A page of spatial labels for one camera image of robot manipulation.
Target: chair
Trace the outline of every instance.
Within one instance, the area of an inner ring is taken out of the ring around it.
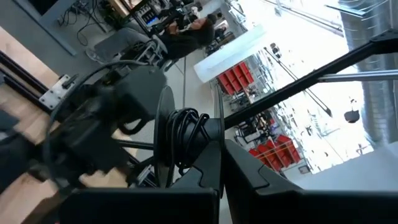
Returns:
[[[166,45],[157,35],[153,35],[146,43],[139,42],[129,47],[121,54],[121,60],[138,60],[149,65],[158,66],[164,72],[167,72],[178,61],[167,58]]]

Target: cable spool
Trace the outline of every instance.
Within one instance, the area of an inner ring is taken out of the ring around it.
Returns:
[[[222,98],[216,91],[215,116],[199,115],[193,108],[175,109],[171,88],[166,86],[160,95],[155,118],[154,133],[154,168],[158,187],[172,185],[174,168],[179,173],[188,169],[195,162],[210,141],[224,144],[224,119]]]

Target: ventilation duct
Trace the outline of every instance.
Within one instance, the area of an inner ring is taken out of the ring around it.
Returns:
[[[333,7],[341,12],[348,48],[353,50],[391,28],[396,13],[393,0],[346,0]],[[396,68],[392,55],[376,55],[356,64],[359,72]],[[394,81],[362,82],[364,106],[362,119],[368,140],[377,149],[398,140]]]

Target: black metal bar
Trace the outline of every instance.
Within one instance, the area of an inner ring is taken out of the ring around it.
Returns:
[[[26,86],[21,85],[18,82],[18,80],[16,80],[13,76],[8,74],[2,68],[0,68],[0,72],[3,72],[4,74],[4,82],[6,83],[6,85],[11,87],[13,90],[17,91],[24,98],[28,99],[31,103],[40,108],[42,111],[48,114],[51,113],[51,111],[39,101],[39,97],[35,93],[31,92],[28,88],[26,88]]]
[[[9,58],[3,51],[0,51],[0,63],[5,65],[10,71],[15,73],[39,93],[44,94],[49,90],[43,83],[39,82],[33,75]]]
[[[290,75],[290,77],[292,77],[295,81],[298,80],[299,78],[284,64],[282,63],[274,54],[270,53],[267,49],[264,49],[278,64],[280,67],[282,67],[283,70],[285,70],[285,72]],[[309,97],[320,107],[322,108],[322,110],[329,115],[330,117],[332,117],[332,112],[331,109],[321,100],[319,99],[319,97],[314,94],[314,92],[312,92],[311,90],[305,90],[307,92],[307,94],[309,95]]]
[[[134,156],[130,155],[129,156],[129,162],[132,165],[136,165],[139,164],[140,162],[138,161],[138,159],[136,159]],[[151,171],[147,178],[144,179],[144,181],[142,182],[143,185],[145,185],[146,187],[157,187],[155,184],[155,174]]]
[[[324,75],[340,72],[343,69],[376,54],[378,47],[378,44],[369,42],[322,66],[321,68],[310,72],[308,75],[299,78],[280,90],[277,90],[263,99],[251,104],[247,108],[225,118],[225,129],[232,128],[233,126],[255,116],[261,111],[264,111],[280,103],[281,101],[284,101],[289,97],[294,96],[297,93],[300,93],[301,91],[317,84],[319,82],[318,79]]]
[[[121,147],[130,147],[134,149],[146,149],[146,150],[154,150],[154,145],[151,143],[145,142],[135,142],[135,141],[126,141],[126,140],[119,140],[116,139],[119,146]]]
[[[145,160],[141,161],[140,163],[136,164],[136,166],[142,166],[144,168],[149,165],[153,165],[154,162],[155,162],[155,158],[153,156],[151,156],[150,158],[145,159]]]

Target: wooden board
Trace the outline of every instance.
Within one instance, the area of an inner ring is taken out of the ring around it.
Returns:
[[[114,10],[118,12],[121,17],[126,17],[130,13],[129,10],[124,6],[122,1],[126,2],[127,5],[130,6],[130,9],[132,9],[134,6],[138,5],[138,3],[141,2],[141,0],[108,0]]]
[[[0,50],[47,87],[51,87],[57,82],[57,74],[1,27]],[[32,142],[38,143],[43,140],[48,115],[21,97],[9,86],[0,86],[0,108],[20,119],[15,128]],[[130,140],[129,136],[123,135],[119,130],[113,134],[113,137]],[[136,153],[135,149],[128,151],[132,155]],[[95,174],[91,177],[82,177],[82,179],[85,184],[92,187],[126,187],[124,176],[116,169],[106,176]],[[56,189],[49,180],[41,183],[28,174],[20,176],[0,195],[1,223],[22,223],[40,201],[53,196],[55,192]]]

